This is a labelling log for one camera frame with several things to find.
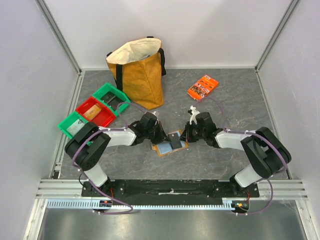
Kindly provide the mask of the yellow leather card holder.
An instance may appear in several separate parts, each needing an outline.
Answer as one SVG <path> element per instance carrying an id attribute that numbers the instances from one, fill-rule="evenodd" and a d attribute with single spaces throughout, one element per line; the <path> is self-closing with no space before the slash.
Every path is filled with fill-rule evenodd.
<path id="1" fill-rule="evenodd" d="M 181 147 L 173 149 L 172 144 L 170 142 L 162 142 L 159 144 L 152 144 L 151 149 L 156 151 L 159 157 L 163 157 L 165 155 L 169 155 L 170 153 L 174 153 L 183 149 L 188 148 L 188 143 L 185 141 L 180 141 Z"/>

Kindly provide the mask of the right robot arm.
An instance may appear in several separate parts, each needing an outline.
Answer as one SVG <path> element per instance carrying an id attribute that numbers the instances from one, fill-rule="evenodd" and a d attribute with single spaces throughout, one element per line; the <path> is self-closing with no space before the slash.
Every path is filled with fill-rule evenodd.
<path id="1" fill-rule="evenodd" d="M 190 120 L 186 123 L 180 139 L 186 143 L 204 140 L 210 147 L 244 151 L 249 165 L 229 179 L 229 191 L 235 197 L 242 196 L 247 187 L 275 173 L 286 171 L 292 156 L 287 148 L 267 127 L 256 131 L 233 131 L 218 128 L 209 112 L 188 110 Z"/>

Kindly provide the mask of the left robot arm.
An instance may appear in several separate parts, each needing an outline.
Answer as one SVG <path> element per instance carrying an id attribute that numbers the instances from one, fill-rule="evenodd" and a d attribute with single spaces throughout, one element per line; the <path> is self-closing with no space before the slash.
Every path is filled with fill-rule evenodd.
<path id="1" fill-rule="evenodd" d="M 109 177 L 99 164 L 105 149 L 136 146 L 144 140 L 151 141 L 153 145 L 170 140 L 158 117 L 151 112 L 121 128 L 101 127 L 88 122 L 67 142 L 64 151 L 71 158 L 72 165 L 93 183 L 92 190 L 103 197 L 110 192 Z"/>

